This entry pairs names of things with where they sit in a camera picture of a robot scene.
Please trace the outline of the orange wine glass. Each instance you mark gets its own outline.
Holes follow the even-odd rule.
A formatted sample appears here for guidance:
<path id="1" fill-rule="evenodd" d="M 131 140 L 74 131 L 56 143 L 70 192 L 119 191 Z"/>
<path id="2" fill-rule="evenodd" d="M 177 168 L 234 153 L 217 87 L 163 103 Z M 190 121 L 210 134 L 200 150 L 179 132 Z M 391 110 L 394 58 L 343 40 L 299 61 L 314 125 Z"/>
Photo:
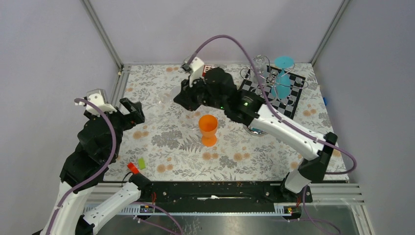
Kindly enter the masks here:
<path id="1" fill-rule="evenodd" d="M 199 119 L 198 125 L 200 133 L 202 134 L 201 143 L 206 147 L 214 146 L 217 142 L 217 118 L 213 115 L 204 115 Z"/>

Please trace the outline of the clear wine glass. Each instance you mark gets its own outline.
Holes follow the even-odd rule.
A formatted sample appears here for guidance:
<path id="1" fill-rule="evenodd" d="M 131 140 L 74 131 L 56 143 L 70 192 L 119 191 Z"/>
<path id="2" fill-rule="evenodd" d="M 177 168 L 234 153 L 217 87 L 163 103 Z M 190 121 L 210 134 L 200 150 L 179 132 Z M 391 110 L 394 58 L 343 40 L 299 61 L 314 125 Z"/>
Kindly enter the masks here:
<path id="1" fill-rule="evenodd" d="M 270 60 L 267 56 L 258 55 L 253 58 L 254 68 L 251 68 L 251 80 L 256 84 L 264 85 L 270 75 Z"/>
<path id="2" fill-rule="evenodd" d="M 175 96 L 177 96 L 181 91 L 180 86 L 175 86 L 169 90 L 163 90 L 159 92 L 159 103 L 167 104 L 171 103 Z"/>

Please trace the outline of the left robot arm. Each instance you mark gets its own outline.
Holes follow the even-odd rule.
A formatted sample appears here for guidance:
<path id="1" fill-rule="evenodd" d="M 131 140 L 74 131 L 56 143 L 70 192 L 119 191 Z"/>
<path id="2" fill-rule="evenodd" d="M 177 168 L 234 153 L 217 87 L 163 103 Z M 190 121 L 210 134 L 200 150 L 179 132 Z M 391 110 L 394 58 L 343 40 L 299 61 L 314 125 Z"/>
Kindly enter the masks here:
<path id="1" fill-rule="evenodd" d="M 84 212 L 84 206 L 100 183 L 108 166 L 115 162 L 123 133 L 145 122 L 140 102 L 122 98 L 120 103 L 128 110 L 118 108 L 105 111 L 93 101 L 87 101 L 97 114 L 85 111 L 88 118 L 78 133 L 79 140 L 60 173 L 59 193 L 51 216 L 39 235 L 96 235 L 127 205 L 151 196 L 152 183 L 140 172 L 133 173 L 125 185 L 94 209 Z"/>

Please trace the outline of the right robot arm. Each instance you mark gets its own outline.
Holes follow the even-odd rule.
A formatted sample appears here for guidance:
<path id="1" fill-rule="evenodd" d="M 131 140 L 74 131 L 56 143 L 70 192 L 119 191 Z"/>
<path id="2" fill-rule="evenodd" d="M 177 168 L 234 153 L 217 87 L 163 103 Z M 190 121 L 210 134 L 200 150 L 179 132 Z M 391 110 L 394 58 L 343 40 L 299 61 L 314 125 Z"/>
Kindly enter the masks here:
<path id="1" fill-rule="evenodd" d="M 231 121 L 262 130 L 300 153 L 301 163 L 281 185 L 280 194 L 285 201 L 294 201 L 306 185 L 328 174 L 337 136 L 312 131 L 267 105 L 265 98 L 237 89 L 232 76 L 222 68 L 208 70 L 204 78 L 184 79 L 173 101 L 188 111 L 202 105 L 223 110 Z"/>

